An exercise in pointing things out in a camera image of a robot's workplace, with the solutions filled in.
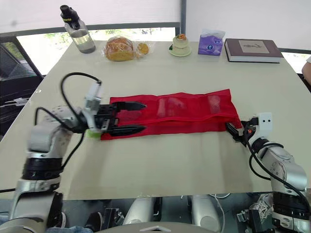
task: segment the table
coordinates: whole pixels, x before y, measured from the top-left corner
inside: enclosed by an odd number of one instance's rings
[[[15,187],[21,176],[35,108],[64,104],[59,83],[74,71],[103,81],[103,102],[110,96],[202,94],[230,88],[241,119],[273,113],[269,139],[283,144],[311,179],[311,95],[285,59],[280,64],[230,63],[225,51],[220,57],[198,55],[198,43],[190,44],[190,56],[173,57],[168,53],[170,42],[157,42],[143,60],[111,62],[102,57],[104,44],[96,41],[97,50],[91,54],[80,53],[72,44],[45,77],[0,142],[0,189]],[[65,92],[73,105],[83,106],[90,84],[78,76],[66,81]],[[68,153],[79,138],[72,137]],[[251,173],[248,157],[227,132],[112,141],[86,138],[63,172],[58,191],[67,200],[270,191],[270,182]],[[255,169],[264,174],[258,166]]]

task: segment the water bottle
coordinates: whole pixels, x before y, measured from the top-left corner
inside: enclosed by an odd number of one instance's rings
[[[67,5],[60,7],[61,17],[65,22],[65,29],[82,53],[91,53],[96,49],[95,44],[88,33],[85,23],[80,20],[77,12]]]

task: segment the floor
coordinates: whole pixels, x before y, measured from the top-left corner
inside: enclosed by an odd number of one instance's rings
[[[236,193],[225,199],[219,200],[225,212],[225,233],[245,232],[246,224],[238,223],[236,214],[247,209],[258,199],[257,194]],[[63,212],[67,216],[67,227],[84,226],[88,215],[92,212],[104,212],[105,208],[119,208],[126,215],[134,199],[121,200],[67,200],[63,204]],[[212,198],[212,202],[218,212],[222,224],[223,215],[217,206],[217,202]],[[0,200],[0,212],[8,211],[11,200]],[[162,200],[161,221],[184,222],[191,224],[191,214],[188,211],[187,196],[164,197]],[[272,227],[271,220],[267,219],[264,229]]]

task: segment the person's arm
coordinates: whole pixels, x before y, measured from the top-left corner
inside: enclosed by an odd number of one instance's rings
[[[307,60],[307,63],[302,68],[302,74],[305,80],[311,85],[311,57]]]

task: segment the brown book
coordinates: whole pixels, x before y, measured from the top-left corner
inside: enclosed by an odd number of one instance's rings
[[[283,57],[273,40],[228,38],[225,51],[230,62],[279,63]]]

